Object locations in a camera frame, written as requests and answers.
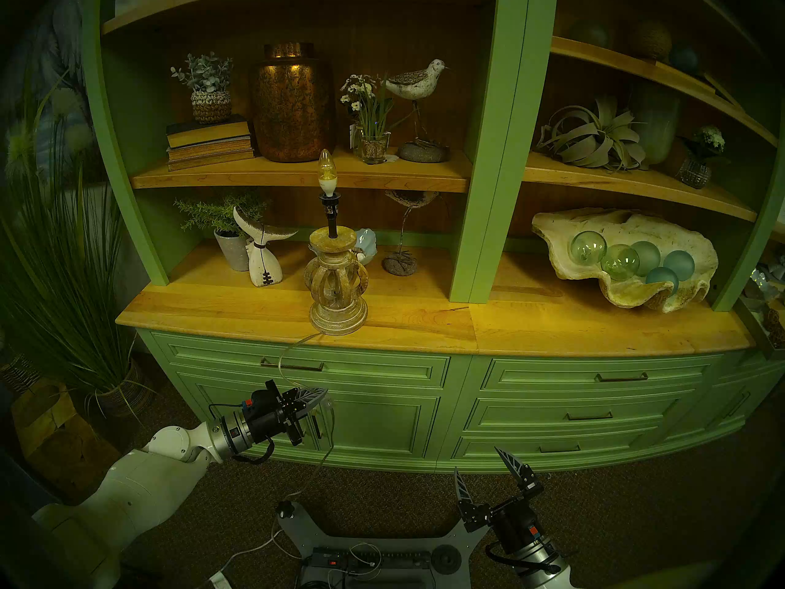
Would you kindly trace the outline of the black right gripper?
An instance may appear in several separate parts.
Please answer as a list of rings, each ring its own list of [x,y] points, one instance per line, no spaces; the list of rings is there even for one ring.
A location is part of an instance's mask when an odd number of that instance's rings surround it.
[[[528,501],[542,493],[544,487],[529,465],[500,447],[495,447],[495,451],[513,475],[520,489],[519,495],[497,506],[477,505],[458,468],[454,468],[454,488],[466,531],[474,532],[487,526],[494,531],[504,553],[514,554],[533,544],[541,535],[535,528],[537,518]]]

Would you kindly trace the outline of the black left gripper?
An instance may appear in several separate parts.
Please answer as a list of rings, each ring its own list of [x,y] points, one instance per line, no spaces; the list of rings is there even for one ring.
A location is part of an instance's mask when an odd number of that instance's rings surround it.
[[[322,404],[329,391],[323,388],[294,387],[281,393],[274,380],[264,389],[254,390],[243,402],[243,420],[250,446],[270,441],[284,433],[293,446],[303,442],[300,418]]]

